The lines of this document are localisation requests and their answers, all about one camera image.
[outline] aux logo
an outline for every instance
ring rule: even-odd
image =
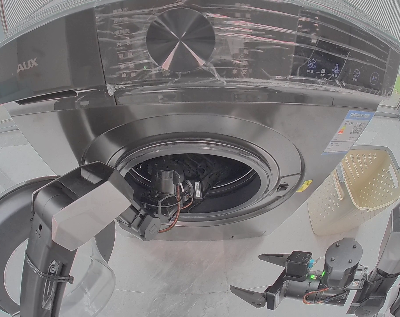
[[[34,66],[38,66],[39,64],[36,62],[37,58],[35,57],[34,59],[30,59],[27,62],[23,62],[22,64],[18,65],[18,70],[17,73],[20,71],[26,71],[27,69],[30,69]]]

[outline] label sticker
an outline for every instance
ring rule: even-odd
[[[279,296],[281,295],[281,290],[279,290],[277,293],[276,293],[276,295],[275,295],[275,308],[277,308],[278,307],[278,305],[279,305]]]
[[[312,182],[313,182],[313,180],[305,181],[305,182],[303,183],[303,185],[300,187],[300,189],[297,190],[297,193],[301,193],[301,192],[303,192],[304,190],[306,190],[307,187],[308,187]]]
[[[201,193],[200,193],[200,182],[194,182],[195,185],[195,192],[196,192],[196,197],[201,198]]]
[[[348,152],[364,131],[373,115],[373,112],[350,110],[322,155]]]

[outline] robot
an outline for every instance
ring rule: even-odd
[[[333,243],[326,251],[323,271],[312,271],[311,252],[262,254],[259,259],[285,269],[264,293],[231,286],[231,291],[256,308],[275,310],[284,298],[304,304],[343,306],[356,291],[347,314],[357,317],[378,316],[388,291],[400,276],[400,203],[393,208],[380,246],[376,267],[370,271],[359,262],[363,248],[352,238]],[[392,302],[385,317],[400,317],[400,284],[393,288]]]
[[[154,186],[143,194],[142,201],[134,200],[134,190],[124,177],[102,162],[42,181],[45,184],[31,194],[33,217],[22,273],[21,304],[14,316],[59,316],[65,285],[74,281],[69,274],[77,249],[92,238],[98,242],[105,238],[116,217],[123,229],[144,241],[172,228],[169,225],[160,230],[160,225],[172,217],[176,221],[181,209],[192,205],[194,182],[185,180],[183,167],[173,161],[159,159],[148,169]],[[284,298],[309,305],[343,306],[350,291],[356,291],[347,314],[377,316],[400,276],[400,203],[392,210],[375,269],[369,271],[360,265],[362,255],[363,248],[352,238],[328,248],[323,271],[312,270],[316,261],[311,252],[263,254],[261,260],[284,267],[276,282],[264,293],[233,286],[230,289],[256,308],[266,306],[270,310],[275,310]],[[394,301],[386,316],[400,317],[400,285],[393,292]],[[0,300],[1,309],[6,305]]]

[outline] wire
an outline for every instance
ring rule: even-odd
[[[318,261],[323,260],[323,259],[324,259],[324,256],[318,257],[318,258],[314,261],[313,266],[315,266],[316,263],[317,263]]]
[[[187,204],[185,207],[182,207],[181,210],[182,210],[182,209],[188,208],[190,205],[192,205],[192,203],[193,203],[193,201],[194,201],[194,197],[193,197],[192,193],[189,193],[188,195],[191,196],[191,202],[190,202],[189,204]]]
[[[306,297],[307,297],[308,295],[312,295],[312,294],[314,294],[314,293],[322,293],[323,291],[326,291],[326,290],[329,290],[329,288],[324,288],[324,289],[320,289],[320,290],[316,290],[316,291],[310,291],[309,293],[306,293],[306,294],[303,296],[303,303],[304,303],[304,304],[309,304],[309,305],[311,305],[311,304],[321,304],[321,303],[324,303],[325,300],[318,300],[317,302],[310,303],[310,302],[307,302],[307,301],[306,301]]]
[[[176,190],[176,199],[178,200],[178,209],[176,211],[176,216],[175,216],[174,221],[167,228],[159,230],[159,232],[167,232],[167,231],[171,230],[176,225],[176,222],[178,222],[179,213],[181,212],[181,206],[179,205],[179,202],[181,201],[180,195],[179,195],[179,187],[177,187],[177,190]]]
[[[155,207],[155,208],[169,208],[169,207],[174,207],[174,206],[176,206],[176,205],[178,205],[178,204],[181,204],[181,202],[182,202],[182,199],[180,199],[178,202],[176,202],[176,203],[172,203],[172,204],[169,204],[169,205],[156,205],[156,204],[150,204],[150,203],[145,203],[145,202],[141,202],[141,204],[145,204],[145,205],[147,205],[148,207]]]
[[[380,281],[380,279],[377,279],[376,281],[373,281],[373,282],[370,281],[369,276],[372,274],[372,272],[373,272],[373,271],[369,272],[369,273],[367,274],[367,277],[366,277],[367,282],[370,283],[370,284],[376,283],[376,282]]]
[[[326,302],[330,302],[331,300],[334,300],[334,299],[341,299],[341,298],[343,298],[343,296],[345,296],[345,292],[339,293],[339,294],[331,296],[331,297],[328,297],[328,298],[326,298],[324,300],[324,302],[326,303]]]

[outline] metal bracket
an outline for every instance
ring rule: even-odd
[[[37,196],[37,194],[44,188],[50,186],[52,183],[56,182],[56,180],[59,178],[60,176],[56,176],[56,178],[54,180],[51,180],[49,183],[45,184],[44,186],[42,186],[41,188],[37,189],[35,192],[33,192],[33,195],[31,197],[31,214],[34,216],[35,215],[35,211],[34,211],[34,200],[35,197]]]
[[[353,281],[348,287],[345,288],[345,290],[361,290],[364,283],[367,281],[367,270],[368,267],[357,267]]]

